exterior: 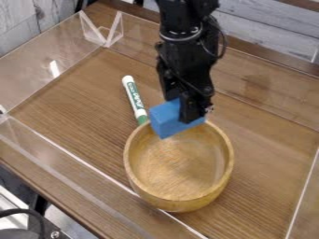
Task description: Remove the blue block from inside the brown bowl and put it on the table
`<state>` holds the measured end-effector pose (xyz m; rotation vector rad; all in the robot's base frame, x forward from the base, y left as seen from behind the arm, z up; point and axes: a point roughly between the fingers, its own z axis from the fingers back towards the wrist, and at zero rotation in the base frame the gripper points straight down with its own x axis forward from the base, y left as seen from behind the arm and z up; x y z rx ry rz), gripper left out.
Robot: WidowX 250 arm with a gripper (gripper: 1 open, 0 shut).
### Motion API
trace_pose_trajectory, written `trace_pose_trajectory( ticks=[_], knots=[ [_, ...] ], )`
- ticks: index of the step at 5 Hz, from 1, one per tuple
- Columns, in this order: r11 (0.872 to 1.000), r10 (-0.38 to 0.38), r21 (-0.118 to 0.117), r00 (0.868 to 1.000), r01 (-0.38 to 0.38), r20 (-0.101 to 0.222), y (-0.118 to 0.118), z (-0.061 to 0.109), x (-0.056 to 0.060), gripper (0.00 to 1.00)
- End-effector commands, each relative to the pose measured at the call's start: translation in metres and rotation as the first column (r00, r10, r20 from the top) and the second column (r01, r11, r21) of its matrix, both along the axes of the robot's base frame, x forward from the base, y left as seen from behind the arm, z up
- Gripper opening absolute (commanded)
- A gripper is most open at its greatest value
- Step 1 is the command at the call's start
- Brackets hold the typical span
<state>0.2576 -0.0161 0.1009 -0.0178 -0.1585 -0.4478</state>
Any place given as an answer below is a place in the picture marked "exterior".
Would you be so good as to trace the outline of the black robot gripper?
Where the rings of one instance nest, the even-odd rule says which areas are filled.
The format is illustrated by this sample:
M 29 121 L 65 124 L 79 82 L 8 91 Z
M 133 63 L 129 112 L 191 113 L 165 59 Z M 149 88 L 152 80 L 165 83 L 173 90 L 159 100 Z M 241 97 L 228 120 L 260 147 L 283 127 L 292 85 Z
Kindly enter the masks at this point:
M 159 37 L 155 49 L 163 97 L 165 101 L 179 97 L 179 120 L 189 124 L 213 110 L 211 69 L 219 60 L 219 31 L 160 29 Z

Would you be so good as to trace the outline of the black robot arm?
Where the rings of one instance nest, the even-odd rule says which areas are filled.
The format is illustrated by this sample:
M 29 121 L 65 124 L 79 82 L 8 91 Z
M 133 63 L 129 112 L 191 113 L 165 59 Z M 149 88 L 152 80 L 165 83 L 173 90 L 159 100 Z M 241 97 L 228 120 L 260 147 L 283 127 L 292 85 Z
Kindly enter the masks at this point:
M 217 0 L 156 0 L 157 73 L 163 96 L 179 100 L 177 119 L 191 123 L 212 108 L 211 70 L 219 60 Z

